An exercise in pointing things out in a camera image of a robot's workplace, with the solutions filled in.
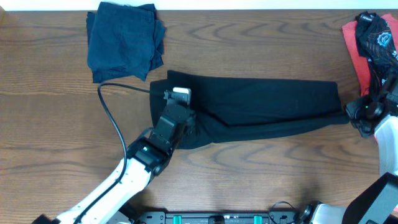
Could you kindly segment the plain black t-shirt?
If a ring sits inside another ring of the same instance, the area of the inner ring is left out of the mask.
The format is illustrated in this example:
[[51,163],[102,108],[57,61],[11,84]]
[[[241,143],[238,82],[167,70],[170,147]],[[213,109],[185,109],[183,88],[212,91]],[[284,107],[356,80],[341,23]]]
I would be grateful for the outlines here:
[[156,124],[165,91],[191,89],[195,125],[179,149],[211,143],[281,138],[325,126],[347,124],[335,82],[223,78],[169,70],[167,78],[150,83],[150,112]]

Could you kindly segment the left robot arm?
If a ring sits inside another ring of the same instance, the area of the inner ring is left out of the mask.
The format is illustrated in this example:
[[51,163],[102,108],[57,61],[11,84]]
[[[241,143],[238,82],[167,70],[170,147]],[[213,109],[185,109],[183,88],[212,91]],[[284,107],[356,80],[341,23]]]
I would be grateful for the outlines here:
[[168,166],[193,119],[188,103],[168,100],[149,137],[140,136],[126,148],[126,157],[88,196],[51,220],[40,215],[32,223],[107,223],[135,194]]

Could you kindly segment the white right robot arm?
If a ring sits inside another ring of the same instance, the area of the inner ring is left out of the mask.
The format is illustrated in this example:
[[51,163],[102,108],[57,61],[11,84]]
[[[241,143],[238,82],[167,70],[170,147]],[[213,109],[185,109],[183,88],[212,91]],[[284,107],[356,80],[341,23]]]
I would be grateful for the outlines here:
[[397,223],[397,91],[382,91],[365,107],[370,135],[377,141],[379,178],[347,207],[318,203],[305,223]]

